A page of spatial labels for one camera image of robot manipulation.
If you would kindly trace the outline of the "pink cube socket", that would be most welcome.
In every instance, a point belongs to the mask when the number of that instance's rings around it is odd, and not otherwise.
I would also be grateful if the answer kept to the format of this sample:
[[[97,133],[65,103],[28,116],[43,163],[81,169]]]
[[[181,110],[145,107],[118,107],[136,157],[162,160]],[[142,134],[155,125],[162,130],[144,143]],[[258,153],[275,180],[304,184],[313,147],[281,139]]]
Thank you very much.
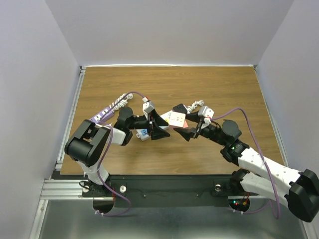
[[[168,124],[171,127],[186,128],[188,124],[185,120],[186,114],[172,111],[169,116]]]

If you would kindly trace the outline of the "white multicolour power strip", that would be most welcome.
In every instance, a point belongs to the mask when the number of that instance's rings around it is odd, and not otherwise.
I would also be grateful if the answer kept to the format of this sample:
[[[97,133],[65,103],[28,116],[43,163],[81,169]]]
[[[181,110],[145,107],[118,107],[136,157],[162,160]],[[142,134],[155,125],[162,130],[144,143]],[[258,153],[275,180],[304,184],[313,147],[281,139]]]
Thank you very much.
[[[162,114],[160,117],[164,119],[167,123],[169,123],[170,115],[172,111],[168,111]],[[151,138],[151,130],[148,128],[145,129],[137,129],[136,137],[141,141],[146,141]]]

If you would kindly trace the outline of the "black cube socket adapter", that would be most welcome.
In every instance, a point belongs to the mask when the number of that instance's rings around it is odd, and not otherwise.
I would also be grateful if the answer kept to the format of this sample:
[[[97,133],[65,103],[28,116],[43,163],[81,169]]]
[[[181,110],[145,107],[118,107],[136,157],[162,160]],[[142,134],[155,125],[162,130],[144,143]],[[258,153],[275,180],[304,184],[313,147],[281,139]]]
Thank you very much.
[[[184,104],[179,104],[174,106],[172,108],[172,111],[176,113],[181,113],[181,114],[188,114],[188,109]]]

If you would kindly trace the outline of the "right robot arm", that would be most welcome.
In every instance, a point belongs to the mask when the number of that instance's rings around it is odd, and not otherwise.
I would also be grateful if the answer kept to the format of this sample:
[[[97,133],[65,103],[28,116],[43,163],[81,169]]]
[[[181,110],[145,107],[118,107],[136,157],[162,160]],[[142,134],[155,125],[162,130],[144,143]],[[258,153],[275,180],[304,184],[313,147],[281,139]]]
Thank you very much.
[[[253,149],[240,140],[242,134],[233,120],[219,125],[212,120],[213,110],[204,106],[190,114],[172,112],[178,123],[190,120],[195,128],[177,127],[186,141],[199,136],[222,145],[223,158],[240,170],[232,174],[229,188],[234,194],[248,192],[276,201],[287,207],[298,219],[310,223],[319,212],[319,178],[311,170],[298,171],[266,158],[260,149]]]

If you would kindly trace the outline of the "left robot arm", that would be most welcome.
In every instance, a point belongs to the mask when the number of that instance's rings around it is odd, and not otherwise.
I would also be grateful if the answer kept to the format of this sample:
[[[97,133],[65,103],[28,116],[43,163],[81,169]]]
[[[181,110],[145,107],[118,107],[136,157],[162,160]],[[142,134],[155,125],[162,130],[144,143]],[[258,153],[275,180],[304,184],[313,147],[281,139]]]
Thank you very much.
[[[100,125],[90,120],[84,120],[68,139],[64,152],[77,162],[87,175],[89,182],[81,187],[87,191],[95,191],[99,196],[110,193],[110,174],[101,163],[105,156],[104,149],[110,145],[127,145],[133,137],[133,129],[145,129],[152,140],[169,137],[164,130],[168,122],[156,110],[151,110],[143,116],[136,116],[129,107],[119,111],[114,126]]]

